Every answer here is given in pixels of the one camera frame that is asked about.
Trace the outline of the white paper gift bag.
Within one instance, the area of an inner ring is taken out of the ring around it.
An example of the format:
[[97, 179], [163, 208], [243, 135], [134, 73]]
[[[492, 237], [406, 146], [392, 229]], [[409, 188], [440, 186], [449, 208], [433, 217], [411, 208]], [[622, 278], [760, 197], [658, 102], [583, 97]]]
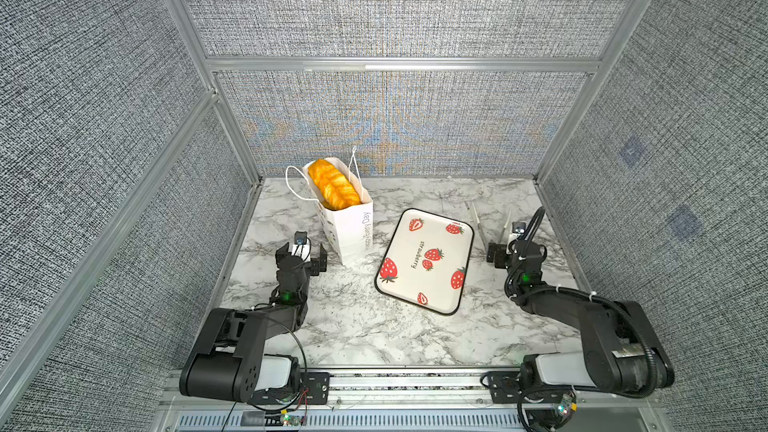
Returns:
[[[356, 151], [357, 147], [354, 147], [347, 163], [337, 157], [325, 158], [325, 161], [336, 168], [357, 194], [359, 203], [351, 204], [349, 207], [333, 207], [332, 202], [323, 196], [322, 189], [318, 188], [312, 180], [310, 169], [320, 162], [320, 159], [307, 163], [302, 168], [290, 165], [284, 172], [285, 184], [289, 191], [299, 200], [314, 205], [326, 237], [344, 265], [366, 256], [373, 244], [373, 199], [362, 183]], [[296, 172], [303, 179], [309, 190], [308, 196], [297, 193], [291, 187], [289, 179], [291, 171]]]

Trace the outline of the white and steel tongs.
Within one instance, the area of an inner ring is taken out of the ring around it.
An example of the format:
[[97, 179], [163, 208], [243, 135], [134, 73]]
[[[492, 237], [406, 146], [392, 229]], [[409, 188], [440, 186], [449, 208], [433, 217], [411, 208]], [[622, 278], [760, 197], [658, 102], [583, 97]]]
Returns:
[[503, 244], [504, 246], [508, 245], [508, 243], [511, 241], [510, 234], [512, 232], [511, 212], [508, 212], [506, 222], [504, 223], [501, 232], [499, 234], [489, 236], [486, 233], [485, 227], [483, 226], [483, 222], [479, 216], [475, 202], [467, 202], [466, 206], [471, 218], [474, 220], [474, 224], [476, 225], [481, 242], [485, 249], [488, 249], [491, 242], [495, 244]]

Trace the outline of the long twisted bread loaf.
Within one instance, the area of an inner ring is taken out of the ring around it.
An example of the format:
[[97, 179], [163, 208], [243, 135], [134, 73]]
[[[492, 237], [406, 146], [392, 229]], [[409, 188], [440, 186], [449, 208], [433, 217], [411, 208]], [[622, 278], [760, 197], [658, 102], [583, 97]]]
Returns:
[[316, 160], [308, 167], [308, 173], [330, 210], [339, 211], [362, 204], [349, 179], [329, 161]]

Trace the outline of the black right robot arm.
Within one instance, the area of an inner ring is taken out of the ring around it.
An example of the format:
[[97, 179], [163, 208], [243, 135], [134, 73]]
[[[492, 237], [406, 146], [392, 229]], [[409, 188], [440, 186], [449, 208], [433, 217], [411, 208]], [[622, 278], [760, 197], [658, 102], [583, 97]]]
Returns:
[[525, 356], [520, 390], [542, 395], [545, 389], [565, 388], [645, 398], [672, 386], [673, 365], [639, 303], [544, 280], [548, 249], [535, 241], [544, 216], [540, 207], [527, 223], [507, 223], [503, 238], [487, 244], [486, 261], [506, 272], [508, 299], [526, 313], [576, 329], [581, 350]]

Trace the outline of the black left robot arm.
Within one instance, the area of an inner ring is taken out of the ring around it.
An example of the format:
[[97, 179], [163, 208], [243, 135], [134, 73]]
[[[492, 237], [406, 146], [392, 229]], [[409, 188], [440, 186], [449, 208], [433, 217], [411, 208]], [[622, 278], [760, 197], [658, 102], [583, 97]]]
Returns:
[[327, 270], [327, 251], [311, 241], [286, 243], [275, 253], [277, 286], [250, 309], [209, 312], [179, 377], [188, 397], [247, 403], [274, 411], [308, 393], [306, 357], [265, 352], [279, 335], [293, 337], [308, 313], [310, 279]]

